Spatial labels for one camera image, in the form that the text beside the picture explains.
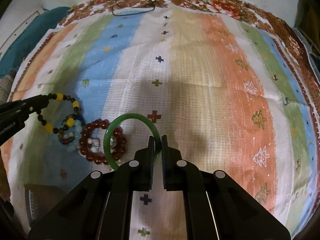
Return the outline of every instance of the colorful blanket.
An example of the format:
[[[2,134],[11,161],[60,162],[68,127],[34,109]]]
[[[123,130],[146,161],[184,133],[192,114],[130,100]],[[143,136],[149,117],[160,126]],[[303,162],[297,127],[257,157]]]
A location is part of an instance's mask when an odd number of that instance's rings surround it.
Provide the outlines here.
[[[185,160],[225,170],[292,236],[301,231],[319,204],[320,93],[292,30],[240,0],[165,0],[145,14],[114,6],[113,15],[114,3],[81,4],[48,31],[21,65],[11,100],[71,94],[87,122],[143,114]],[[43,116],[59,127],[71,110],[53,102]],[[139,121],[122,128],[126,162],[151,134]],[[91,171],[111,170],[68,153],[36,115],[1,150],[26,232],[35,216],[26,195],[34,185],[59,189],[56,203]],[[182,194],[164,191],[161,173],[158,160],[153,189],[134,193],[131,239],[186,238]]]

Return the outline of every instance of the screw head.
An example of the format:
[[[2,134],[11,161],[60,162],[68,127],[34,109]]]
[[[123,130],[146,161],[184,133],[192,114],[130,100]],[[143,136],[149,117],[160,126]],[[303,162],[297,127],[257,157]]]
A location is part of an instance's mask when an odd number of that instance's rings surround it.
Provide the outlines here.
[[[136,160],[132,160],[129,162],[129,166],[130,167],[137,167],[137,166],[139,166],[139,162]]]
[[[91,172],[91,178],[97,179],[101,176],[101,173],[99,171],[93,171]]]
[[[179,167],[185,167],[187,165],[187,162],[184,160],[179,160],[179,161],[177,161],[177,165]]]
[[[223,171],[217,171],[215,175],[219,179],[223,179],[226,176],[226,174]]]

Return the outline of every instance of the yellow and black beaded bracelet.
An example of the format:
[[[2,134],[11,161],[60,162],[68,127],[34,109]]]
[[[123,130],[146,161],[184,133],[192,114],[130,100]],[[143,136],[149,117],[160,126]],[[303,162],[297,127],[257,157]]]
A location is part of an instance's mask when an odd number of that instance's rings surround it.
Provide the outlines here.
[[[45,119],[43,119],[43,116],[41,114],[41,110],[37,111],[38,120],[42,123],[42,125],[44,126],[44,128],[46,129],[47,132],[49,132],[49,133],[53,132],[55,134],[57,134],[57,133],[64,134],[64,131],[67,131],[69,129],[69,127],[72,127],[74,125],[76,116],[80,115],[79,102],[76,101],[71,96],[66,96],[66,95],[63,95],[60,93],[59,94],[50,93],[50,94],[48,94],[48,98],[53,99],[53,100],[58,100],[58,101],[67,100],[67,101],[71,101],[71,103],[72,103],[74,113],[71,115],[70,118],[68,118],[66,124],[61,128],[53,127],[52,124],[48,123]]]

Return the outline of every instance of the teal cloth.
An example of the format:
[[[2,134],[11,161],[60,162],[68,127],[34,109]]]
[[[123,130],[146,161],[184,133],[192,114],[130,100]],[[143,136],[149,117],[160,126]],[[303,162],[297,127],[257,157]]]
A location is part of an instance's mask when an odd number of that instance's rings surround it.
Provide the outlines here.
[[[18,71],[23,59],[35,48],[49,29],[54,29],[70,7],[57,7],[38,15],[7,49],[0,60],[0,78],[11,70]]]

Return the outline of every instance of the green stripe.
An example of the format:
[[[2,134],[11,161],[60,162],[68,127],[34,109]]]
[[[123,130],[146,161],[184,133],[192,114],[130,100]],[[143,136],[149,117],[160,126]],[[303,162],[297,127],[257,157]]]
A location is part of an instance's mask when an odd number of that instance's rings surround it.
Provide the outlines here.
[[[45,84],[42,94],[48,93],[63,93],[64,87],[72,78],[77,74],[79,66],[84,59],[84,56],[87,54],[92,44],[98,39],[102,31],[106,28],[107,24],[110,23],[114,16],[104,15],[99,20],[92,23],[87,30],[79,36],[77,42],[69,47],[69,50],[66,52],[63,59],[60,61],[57,69],[50,81]],[[44,118],[50,122],[55,123],[56,118],[60,116],[60,103],[54,102],[49,105],[48,108],[42,111]],[[43,174],[43,161],[42,154],[45,147],[50,147],[47,145],[47,140],[49,134],[44,130],[41,123],[36,119],[35,116],[32,116],[34,123],[30,129],[30,133],[26,138],[26,145],[24,145],[25,154],[24,154],[24,164],[22,165],[21,173],[18,175],[20,179],[23,179],[24,184],[42,183],[42,174]]]
[[[298,170],[296,168],[294,169],[293,191],[298,191],[301,187],[306,186],[309,177],[309,154],[302,114],[300,112],[300,103],[298,103],[295,93],[291,88],[287,75],[284,73],[275,56],[271,52],[269,45],[264,41],[263,36],[254,27],[249,27],[244,23],[241,23],[240,25],[244,30],[249,30],[249,32],[243,31],[243,33],[252,41],[253,46],[261,55],[262,62],[268,71],[268,76],[278,89],[280,100],[285,102],[285,98],[289,98],[290,104],[287,106],[284,105],[283,111],[290,125],[295,166],[297,167],[298,160],[301,161],[301,167]],[[273,79],[274,74],[277,75],[277,78],[279,79],[278,81]],[[300,215],[306,201],[306,197],[307,192],[305,191],[305,194],[298,195],[296,201],[291,205],[288,216],[288,222],[290,221],[290,223],[287,225],[290,232],[295,230],[300,221]]]

